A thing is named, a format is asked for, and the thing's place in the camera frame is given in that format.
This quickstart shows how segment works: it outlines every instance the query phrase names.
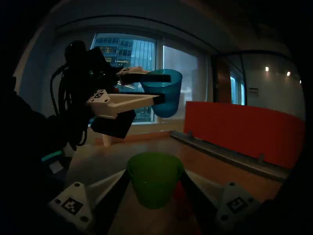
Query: black cable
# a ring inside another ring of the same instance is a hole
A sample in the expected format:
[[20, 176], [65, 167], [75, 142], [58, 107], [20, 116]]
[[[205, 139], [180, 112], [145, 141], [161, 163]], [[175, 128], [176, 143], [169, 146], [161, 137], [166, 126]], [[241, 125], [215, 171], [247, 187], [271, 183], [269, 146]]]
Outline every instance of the black cable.
[[58, 107], [56, 106], [56, 100], [54, 98], [54, 94], [53, 94], [53, 80], [56, 78], [57, 75], [59, 75], [61, 72], [63, 72], [63, 70], [67, 67], [67, 64], [62, 65], [61, 67], [59, 67], [54, 74], [52, 74], [51, 79], [50, 79], [50, 95], [51, 95], [51, 100], [52, 100], [52, 104], [53, 104], [53, 108], [54, 111], [56, 113], [56, 116], [59, 116], [59, 112], [58, 112]]
[[83, 146], [87, 140], [87, 130], [84, 130], [84, 140], [82, 143], [78, 143], [77, 146]]

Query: wall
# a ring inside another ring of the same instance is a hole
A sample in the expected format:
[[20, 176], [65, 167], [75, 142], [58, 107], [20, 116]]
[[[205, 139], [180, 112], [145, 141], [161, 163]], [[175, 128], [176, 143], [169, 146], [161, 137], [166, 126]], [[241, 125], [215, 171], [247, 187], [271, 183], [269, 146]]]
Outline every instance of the wall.
[[54, 37], [55, 33], [51, 25], [39, 29], [28, 44], [14, 73], [17, 78], [16, 91], [33, 110], [39, 112], [41, 110], [42, 77]]
[[[305, 120], [304, 97], [299, 80], [263, 70], [246, 71], [247, 105], [268, 108]], [[249, 92], [257, 88], [258, 96]]]

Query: orange panel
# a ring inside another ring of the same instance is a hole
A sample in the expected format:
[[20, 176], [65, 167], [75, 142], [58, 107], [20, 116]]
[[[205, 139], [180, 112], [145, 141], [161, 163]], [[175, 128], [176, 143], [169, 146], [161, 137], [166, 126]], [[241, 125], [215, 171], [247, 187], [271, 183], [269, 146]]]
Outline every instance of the orange panel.
[[305, 122], [266, 108], [187, 102], [184, 132], [210, 143], [292, 168], [303, 147]]

